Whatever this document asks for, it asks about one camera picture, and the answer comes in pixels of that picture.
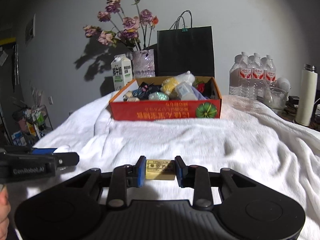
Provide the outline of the person's left hand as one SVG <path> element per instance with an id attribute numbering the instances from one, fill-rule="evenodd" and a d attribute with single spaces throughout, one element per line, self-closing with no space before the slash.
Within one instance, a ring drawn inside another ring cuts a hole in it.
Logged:
<path id="1" fill-rule="evenodd" d="M 6 239 L 8 234 L 9 218 L 11 206 L 8 198 L 7 187 L 3 187 L 0 195 L 0 237 Z"/>

